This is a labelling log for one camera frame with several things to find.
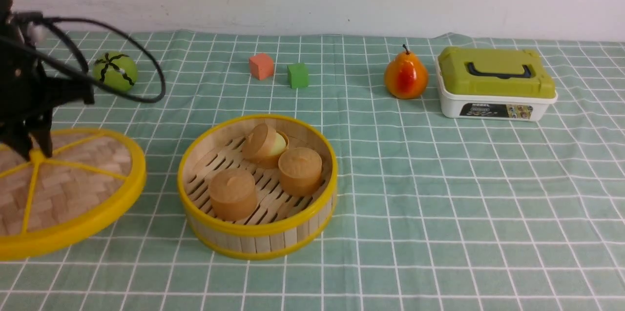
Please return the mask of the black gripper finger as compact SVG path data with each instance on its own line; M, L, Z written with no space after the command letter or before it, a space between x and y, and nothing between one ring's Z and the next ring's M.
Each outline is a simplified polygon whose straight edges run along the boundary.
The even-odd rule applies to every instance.
M33 142L24 123L3 123L0 126L0 141L15 151L24 160L30 160Z

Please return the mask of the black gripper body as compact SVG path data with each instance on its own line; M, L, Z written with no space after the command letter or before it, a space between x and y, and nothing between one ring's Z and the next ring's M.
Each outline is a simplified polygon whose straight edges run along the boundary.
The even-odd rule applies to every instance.
M79 72L37 50L38 27L45 27L65 44ZM84 55L51 18L35 11L1 14L1 126L49 129L54 108L78 101L94 104L87 72Z

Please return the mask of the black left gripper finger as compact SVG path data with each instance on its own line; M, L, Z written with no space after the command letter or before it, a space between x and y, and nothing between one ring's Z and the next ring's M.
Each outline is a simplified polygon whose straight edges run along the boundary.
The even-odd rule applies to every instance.
M52 121L53 111L43 111L43 113L31 118L31 135L46 158L53 155L53 141L50 133Z

